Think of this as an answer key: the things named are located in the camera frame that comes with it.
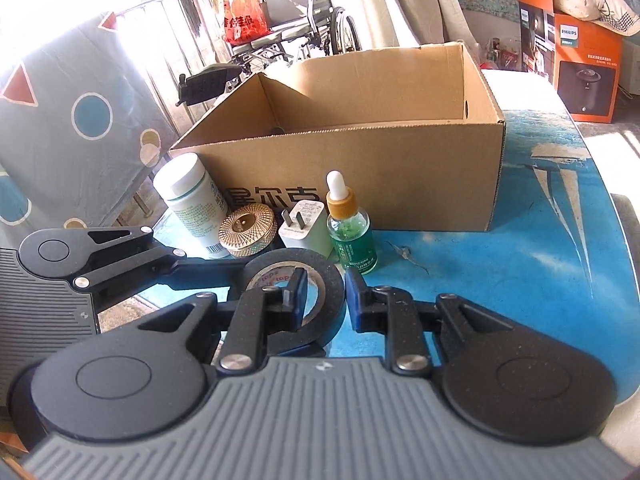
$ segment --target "blue table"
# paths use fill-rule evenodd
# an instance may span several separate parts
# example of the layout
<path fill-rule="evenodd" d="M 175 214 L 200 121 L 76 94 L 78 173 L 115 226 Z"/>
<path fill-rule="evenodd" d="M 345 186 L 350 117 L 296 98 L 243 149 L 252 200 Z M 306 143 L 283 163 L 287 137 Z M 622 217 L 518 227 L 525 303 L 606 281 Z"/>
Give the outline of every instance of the blue table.
<path fill-rule="evenodd" d="M 609 193 L 546 80 L 529 73 L 484 74 L 507 119 L 491 231 L 375 232 L 379 263 L 366 281 L 405 288 L 417 300 L 455 292 L 585 350 L 612 371 L 622 401 L 640 384 L 640 300 Z M 156 238 L 189 256 L 205 256 L 173 214 L 158 222 Z M 391 244 L 409 247 L 428 272 Z M 214 291 L 224 301 L 226 290 Z M 158 285 L 142 296 L 166 306 L 190 294 Z M 383 351 L 382 336 L 356 334 L 347 316 L 330 354 Z"/>

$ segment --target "white bottle cap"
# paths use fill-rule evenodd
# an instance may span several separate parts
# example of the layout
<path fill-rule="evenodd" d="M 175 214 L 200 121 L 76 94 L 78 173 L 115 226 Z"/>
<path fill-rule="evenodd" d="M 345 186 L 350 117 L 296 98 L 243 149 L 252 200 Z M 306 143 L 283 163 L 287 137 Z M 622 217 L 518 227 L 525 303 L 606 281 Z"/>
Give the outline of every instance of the white bottle cap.
<path fill-rule="evenodd" d="M 339 202 L 348 197 L 349 191 L 344 185 L 344 178 L 340 171 L 330 171 L 326 176 L 326 183 L 329 186 L 329 198 L 334 202 Z"/>
<path fill-rule="evenodd" d="M 190 192 L 204 176 L 204 166 L 195 153 L 184 153 L 166 163 L 154 178 L 154 187 L 164 200 L 175 200 Z"/>

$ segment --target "white plastic bottle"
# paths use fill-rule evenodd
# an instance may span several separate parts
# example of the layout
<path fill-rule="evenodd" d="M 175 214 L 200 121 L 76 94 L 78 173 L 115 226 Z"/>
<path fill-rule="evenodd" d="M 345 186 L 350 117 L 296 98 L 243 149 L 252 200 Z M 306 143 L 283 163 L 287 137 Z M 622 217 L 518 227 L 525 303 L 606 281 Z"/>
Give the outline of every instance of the white plastic bottle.
<path fill-rule="evenodd" d="M 166 163 L 156 174 L 154 187 L 212 258 L 229 254 L 218 238 L 229 208 L 198 155 L 185 153 Z"/>

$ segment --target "barcode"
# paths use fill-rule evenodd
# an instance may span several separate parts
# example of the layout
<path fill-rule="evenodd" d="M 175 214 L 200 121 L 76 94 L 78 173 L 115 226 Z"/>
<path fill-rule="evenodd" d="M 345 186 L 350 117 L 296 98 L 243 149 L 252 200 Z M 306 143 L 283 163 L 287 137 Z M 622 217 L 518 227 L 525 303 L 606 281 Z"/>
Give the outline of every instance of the barcode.
<path fill-rule="evenodd" d="M 210 245 L 209 247 L 207 247 L 207 251 L 209 251 L 209 254 L 216 254 L 223 250 L 224 247 L 220 244 Z"/>

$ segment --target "product image on box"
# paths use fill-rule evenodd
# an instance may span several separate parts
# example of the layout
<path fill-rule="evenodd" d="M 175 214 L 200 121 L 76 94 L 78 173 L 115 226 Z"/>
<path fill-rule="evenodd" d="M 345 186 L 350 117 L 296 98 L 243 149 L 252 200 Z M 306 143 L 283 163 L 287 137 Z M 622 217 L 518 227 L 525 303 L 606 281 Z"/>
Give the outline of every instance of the product image on box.
<path fill-rule="evenodd" d="M 552 80 L 556 50 L 553 15 L 521 3 L 520 18 L 522 69 Z"/>
<path fill-rule="evenodd" d="M 606 116 L 615 78 L 612 68 L 561 61 L 558 95 L 571 114 Z"/>

